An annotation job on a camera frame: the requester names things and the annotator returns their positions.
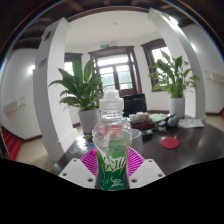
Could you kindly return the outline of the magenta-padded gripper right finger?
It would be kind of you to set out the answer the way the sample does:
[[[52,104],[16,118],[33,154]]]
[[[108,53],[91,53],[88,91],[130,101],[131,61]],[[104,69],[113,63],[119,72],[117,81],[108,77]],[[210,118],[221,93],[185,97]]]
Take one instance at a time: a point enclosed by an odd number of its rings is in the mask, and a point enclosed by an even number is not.
[[[165,176],[153,159],[145,159],[133,148],[129,148],[127,179],[130,189],[140,188]]]

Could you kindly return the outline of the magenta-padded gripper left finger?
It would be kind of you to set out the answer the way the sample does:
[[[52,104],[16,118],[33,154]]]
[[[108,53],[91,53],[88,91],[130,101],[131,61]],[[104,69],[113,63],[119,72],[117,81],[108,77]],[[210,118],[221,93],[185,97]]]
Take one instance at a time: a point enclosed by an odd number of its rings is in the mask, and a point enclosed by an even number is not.
[[[78,186],[94,189],[98,175],[96,150],[92,148],[80,159],[73,158],[60,172],[59,177]]]

